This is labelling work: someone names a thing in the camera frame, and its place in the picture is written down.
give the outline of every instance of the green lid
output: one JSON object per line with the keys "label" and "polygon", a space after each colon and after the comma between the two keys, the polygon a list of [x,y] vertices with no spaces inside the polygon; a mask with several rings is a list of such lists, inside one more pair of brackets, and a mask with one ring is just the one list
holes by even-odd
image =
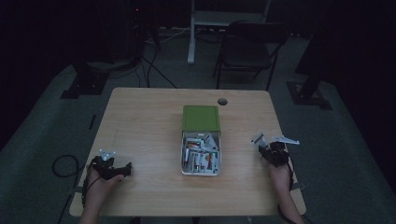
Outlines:
{"label": "green lid", "polygon": [[220,131],[219,109],[215,105],[184,105],[183,131]]}

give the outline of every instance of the cable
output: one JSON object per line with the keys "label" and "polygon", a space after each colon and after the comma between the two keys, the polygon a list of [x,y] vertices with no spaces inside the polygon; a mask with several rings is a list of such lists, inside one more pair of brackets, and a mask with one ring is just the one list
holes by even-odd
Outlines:
{"label": "cable", "polygon": [[[189,28],[186,28],[186,29],[182,30],[181,32],[179,32],[179,33],[177,33],[177,34],[174,34],[174,35],[169,36],[169,37],[166,38],[165,40],[160,41],[160,43],[163,44],[163,43],[167,42],[168,40],[171,40],[171,39],[173,39],[173,38],[175,38],[175,37],[177,37],[177,36],[179,36],[179,35],[185,34],[187,31],[189,31]],[[148,43],[148,44],[154,44],[154,42],[152,41],[152,38],[146,40],[145,42]]]}
{"label": "cable", "polygon": [[[149,63],[149,60],[147,60],[145,57],[142,57],[142,59]],[[177,89],[177,86],[171,80],[169,80],[169,78],[167,78],[160,70],[158,70],[158,68],[154,64],[151,64],[150,66],[152,66],[158,73],[160,73],[163,78],[165,78],[175,89]]]}
{"label": "cable", "polygon": [[132,71],[129,71],[129,72],[127,72],[127,73],[125,73],[125,74],[122,74],[122,75],[119,75],[119,76],[112,76],[112,75],[110,75],[108,78],[111,79],[111,78],[127,77],[127,76],[131,75],[133,72],[136,72],[137,69],[139,69],[140,66],[142,66],[141,60],[139,60],[138,65],[135,66],[134,69],[133,69]]}
{"label": "cable", "polygon": [[142,64],[142,70],[143,70],[143,78],[145,79],[146,86],[148,85],[148,80],[146,78],[146,68],[145,65]]}
{"label": "cable", "polygon": [[[74,162],[75,162],[75,164],[76,164],[76,171],[75,171],[74,173],[71,173],[71,174],[68,174],[68,175],[61,175],[61,174],[59,174],[59,173],[56,171],[56,168],[55,168],[55,167],[56,167],[57,162],[58,162],[59,160],[63,159],[63,158],[71,158],[71,159],[74,160]],[[79,172],[80,172],[81,170],[83,170],[83,169],[84,169],[84,166],[79,167],[79,163],[78,163],[77,158],[76,158],[75,156],[72,156],[72,155],[63,155],[63,156],[58,157],[58,158],[52,163],[52,166],[51,166],[52,172],[53,172],[56,176],[58,176],[58,177],[60,177],[60,178],[67,178],[67,177],[70,177],[70,176],[72,176],[72,175],[75,177],[73,189],[76,188],[76,186],[77,186],[77,184],[78,184],[78,175],[79,175]],[[64,217],[64,210],[66,209],[67,205],[69,205],[69,202],[70,202],[70,199],[72,198],[72,195],[73,195],[73,194],[69,194],[69,196],[67,197],[66,203],[64,204],[64,207],[63,207],[63,209],[62,209],[62,212],[61,212],[61,214],[59,215],[58,222],[57,222],[58,224],[61,223],[62,217]]]}
{"label": "cable", "polygon": [[96,182],[96,181],[98,181],[99,179],[101,178],[101,176],[99,176],[99,177],[97,177],[95,180],[93,180],[93,182],[87,187],[87,193],[88,193],[88,190],[91,188],[91,186]]}
{"label": "cable", "polygon": [[154,57],[152,58],[151,62],[149,60],[147,60],[145,57],[142,56],[142,59],[145,60],[148,64],[149,64],[149,68],[148,68],[148,75],[147,75],[147,83],[148,83],[148,88],[150,87],[149,85],[149,71],[151,69],[151,67],[153,67],[163,78],[165,78],[165,80],[167,80],[175,89],[177,89],[177,86],[171,81],[169,80],[169,78],[167,78],[153,63],[155,58],[157,57],[157,49],[150,45],[147,44],[149,46],[151,46],[152,48],[154,48]]}
{"label": "cable", "polygon": [[290,220],[288,217],[286,217],[283,213],[282,210],[280,209],[280,205],[277,205],[277,213],[279,214],[279,216],[288,224],[296,224],[295,222],[293,222],[292,220]]}
{"label": "cable", "polygon": [[119,65],[119,66],[116,66],[116,67],[112,67],[112,68],[108,68],[108,69],[100,69],[100,68],[94,67],[94,66],[89,65],[89,64],[88,64],[88,66],[90,67],[90,69],[93,72],[111,73],[111,72],[116,72],[116,71],[127,71],[127,70],[130,70],[131,68],[136,67],[136,65],[138,63],[139,63],[138,59],[134,58],[131,61],[129,61],[128,63],[126,63],[126,64],[122,64],[122,65]]}
{"label": "cable", "polygon": [[311,219],[309,219],[306,215],[303,215],[303,218],[304,218],[308,223],[314,224],[314,222],[313,222]]}
{"label": "cable", "polygon": [[140,76],[139,76],[139,74],[137,74],[137,69],[134,70],[134,73],[136,74],[136,77],[137,77],[137,79],[138,79],[138,81],[139,81],[139,88],[140,88]]}
{"label": "cable", "polygon": [[216,39],[215,40],[208,40],[206,38],[202,38],[202,37],[197,36],[197,35],[195,36],[195,39],[198,40],[198,41],[203,41],[206,44],[220,44],[221,43],[221,39],[222,39],[221,35],[218,35],[218,34],[212,33],[212,32],[205,32],[205,33],[202,33],[202,35],[213,35]]}

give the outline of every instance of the wooden table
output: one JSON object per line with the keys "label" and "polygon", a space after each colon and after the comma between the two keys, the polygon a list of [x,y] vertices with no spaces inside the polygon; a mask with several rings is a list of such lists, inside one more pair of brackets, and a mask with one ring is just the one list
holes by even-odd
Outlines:
{"label": "wooden table", "polygon": [[[227,105],[218,105],[225,98]],[[183,105],[218,105],[222,164],[216,177],[184,176],[180,147]],[[120,182],[102,216],[204,217],[277,214],[268,168],[251,140],[282,134],[266,91],[116,88],[87,163],[99,149],[116,151],[115,167],[133,164],[133,176]],[[79,185],[82,186],[86,171]],[[303,214],[299,189],[291,195]],[[82,213],[81,194],[70,206]]]}

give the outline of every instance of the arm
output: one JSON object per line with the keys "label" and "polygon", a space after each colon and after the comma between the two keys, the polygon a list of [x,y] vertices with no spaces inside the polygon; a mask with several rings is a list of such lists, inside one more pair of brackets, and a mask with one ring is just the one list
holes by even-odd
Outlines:
{"label": "arm", "polygon": [[91,185],[91,187],[87,191],[85,208],[82,212],[79,224],[98,223],[100,210],[107,196],[123,178],[123,175],[116,175],[109,180],[104,180],[93,168],[91,169],[90,181],[88,184],[88,186]]}
{"label": "arm", "polygon": [[277,198],[279,199],[279,207],[283,215],[291,221],[300,224],[304,223],[294,200],[290,195],[290,170],[287,165],[275,168],[274,165],[269,164],[270,178],[273,181]]}

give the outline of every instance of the wrist strap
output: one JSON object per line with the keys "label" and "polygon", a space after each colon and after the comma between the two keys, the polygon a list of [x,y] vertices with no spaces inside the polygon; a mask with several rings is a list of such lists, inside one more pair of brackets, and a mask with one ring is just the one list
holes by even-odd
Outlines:
{"label": "wrist strap", "polygon": [[280,210],[280,206],[279,204],[277,205],[277,213],[279,214],[279,216],[285,220],[287,223],[289,224],[296,224],[295,222],[291,221],[290,219],[288,219],[285,215],[283,215],[282,210]]}
{"label": "wrist strap", "polygon": [[82,207],[85,207],[85,196],[87,196],[87,192],[88,192],[88,189],[90,188],[90,186],[94,183],[92,183],[92,184],[90,184],[89,186],[88,186],[88,183],[90,182],[90,170],[91,170],[91,168],[92,168],[92,164],[93,164],[93,161],[94,161],[95,159],[92,159],[91,160],[91,162],[90,162],[90,165],[88,166],[88,168],[87,168],[87,174],[85,175],[85,179],[84,179],[84,184],[82,185],[82,192],[81,192],[81,201],[82,201]]}

